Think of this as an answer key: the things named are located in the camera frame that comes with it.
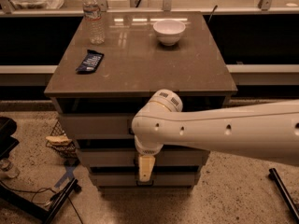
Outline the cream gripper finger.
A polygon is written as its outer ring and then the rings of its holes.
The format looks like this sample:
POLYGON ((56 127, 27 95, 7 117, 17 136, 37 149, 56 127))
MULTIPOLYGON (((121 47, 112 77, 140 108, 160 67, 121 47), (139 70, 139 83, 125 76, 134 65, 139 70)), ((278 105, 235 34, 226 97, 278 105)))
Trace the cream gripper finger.
POLYGON ((154 163, 155 157, 152 155, 140 155, 138 157, 139 180, 141 182, 148 182, 150 180, 154 163))

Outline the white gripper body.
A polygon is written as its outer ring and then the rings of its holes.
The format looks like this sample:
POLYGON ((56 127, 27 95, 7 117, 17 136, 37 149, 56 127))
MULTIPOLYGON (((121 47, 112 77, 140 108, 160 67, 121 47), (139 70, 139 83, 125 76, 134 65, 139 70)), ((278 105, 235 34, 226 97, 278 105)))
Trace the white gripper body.
POLYGON ((141 155, 157 155, 162 147, 163 143, 160 142, 154 135, 136 135, 135 136, 135 148, 141 155))

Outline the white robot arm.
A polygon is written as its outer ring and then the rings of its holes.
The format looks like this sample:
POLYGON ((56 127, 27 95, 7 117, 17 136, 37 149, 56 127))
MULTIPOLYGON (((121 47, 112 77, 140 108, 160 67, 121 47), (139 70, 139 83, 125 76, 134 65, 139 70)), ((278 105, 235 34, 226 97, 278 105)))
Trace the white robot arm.
POLYGON ((217 151, 296 166, 299 101, 184 112, 170 90, 155 92, 132 120, 139 180, 150 180, 165 145, 217 151))

